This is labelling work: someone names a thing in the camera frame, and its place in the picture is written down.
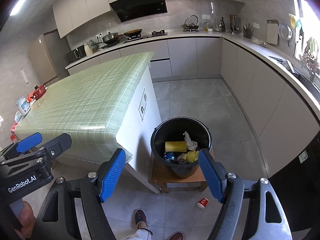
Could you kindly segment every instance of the wooden stool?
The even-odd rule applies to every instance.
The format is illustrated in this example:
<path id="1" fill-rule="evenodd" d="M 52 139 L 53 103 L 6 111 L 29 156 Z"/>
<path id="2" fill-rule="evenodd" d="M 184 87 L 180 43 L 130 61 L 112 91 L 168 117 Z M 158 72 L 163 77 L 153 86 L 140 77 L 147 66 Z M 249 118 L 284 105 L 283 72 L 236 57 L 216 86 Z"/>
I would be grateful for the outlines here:
<path id="1" fill-rule="evenodd" d="M 211 156 L 214 158 L 213 151 L 210 151 Z M 189 191 L 189 190 L 199 190 L 204 191 L 207 188 L 207 182 L 204 178 L 204 175 L 200 169 L 185 179 L 179 179 L 173 176 L 168 169 L 162 165 L 156 158 L 153 159 L 153 168 L 151 181 L 156 183 L 160 188 L 161 192 L 169 193 L 170 191 Z M 200 182 L 199 187 L 167 187 L 167 183 L 189 183 L 189 182 Z"/>

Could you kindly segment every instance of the floor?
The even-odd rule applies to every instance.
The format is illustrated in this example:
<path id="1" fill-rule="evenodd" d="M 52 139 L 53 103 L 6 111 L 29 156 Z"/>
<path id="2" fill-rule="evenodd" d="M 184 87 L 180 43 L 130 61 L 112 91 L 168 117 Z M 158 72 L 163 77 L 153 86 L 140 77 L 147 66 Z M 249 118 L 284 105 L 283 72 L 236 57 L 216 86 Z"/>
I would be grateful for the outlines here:
<path id="1" fill-rule="evenodd" d="M 257 180 L 266 176 L 261 153 L 249 124 L 221 79 L 158 82 L 154 83 L 154 89 L 162 121 L 175 116 L 190 116 L 200 120 L 211 132 L 215 159 L 228 171 L 244 179 Z M 69 180 L 81 178 L 88 171 L 59 164 L 52 173 L 55 178 L 64 176 Z M 35 215 L 50 186 L 46 185 L 24 198 L 33 207 Z M 203 197 L 209 199 L 204 210 L 196 206 Z M 234 239 L 241 239 L 247 206 L 246 201 Z M 126 174 L 120 177 L 111 198 L 103 203 L 116 239 L 135 232 L 134 212 L 140 208 L 146 212 L 153 240 L 167 240 L 178 230 L 185 234 L 184 240 L 207 239 L 220 207 L 208 188 L 203 192 L 157 195 Z M 90 239 L 80 199 L 76 200 L 76 209 L 83 239 Z"/>

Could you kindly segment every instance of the green checkered tablecloth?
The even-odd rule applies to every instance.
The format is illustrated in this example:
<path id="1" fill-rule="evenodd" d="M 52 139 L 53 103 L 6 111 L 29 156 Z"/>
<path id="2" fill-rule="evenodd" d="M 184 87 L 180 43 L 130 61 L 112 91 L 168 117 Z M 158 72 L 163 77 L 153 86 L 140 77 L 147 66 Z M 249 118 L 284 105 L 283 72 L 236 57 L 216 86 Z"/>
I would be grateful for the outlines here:
<path id="1" fill-rule="evenodd" d="M 48 87 L 15 129 L 19 139 L 40 132 L 43 143 L 62 133 L 72 138 L 64 155 L 101 164 L 121 147 L 116 134 L 153 52 L 114 59 Z M 132 154 L 127 152 L 126 161 Z"/>

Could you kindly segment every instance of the red paper cup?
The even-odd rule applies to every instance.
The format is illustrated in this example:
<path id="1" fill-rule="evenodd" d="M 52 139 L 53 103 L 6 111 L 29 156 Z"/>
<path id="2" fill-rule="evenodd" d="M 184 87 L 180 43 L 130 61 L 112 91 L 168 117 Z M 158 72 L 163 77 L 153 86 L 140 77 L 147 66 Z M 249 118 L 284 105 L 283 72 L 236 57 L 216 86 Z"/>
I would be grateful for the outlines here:
<path id="1" fill-rule="evenodd" d="M 200 201 L 197 203 L 197 206 L 198 206 L 199 208 L 204 209 L 208 202 L 209 202 L 209 200 L 208 200 L 207 198 L 203 198 L 202 200 L 200 200 Z"/>

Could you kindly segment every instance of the foot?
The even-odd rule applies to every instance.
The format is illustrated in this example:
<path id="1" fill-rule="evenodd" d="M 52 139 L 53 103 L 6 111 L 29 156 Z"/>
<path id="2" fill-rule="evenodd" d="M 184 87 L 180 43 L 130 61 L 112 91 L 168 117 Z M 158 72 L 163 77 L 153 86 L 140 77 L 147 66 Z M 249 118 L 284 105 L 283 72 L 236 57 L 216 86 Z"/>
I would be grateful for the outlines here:
<path id="1" fill-rule="evenodd" d="M 170 237 L 169 240 L 183 240 L 183 233 L 182 232 L 176 232 Z"/>
<path id="2" fill-rule="evenodd" d="M 136 211 L 134 221 L 136 222 L 137 228 L 148 228 L 147 217 L 142 209 Z"/>

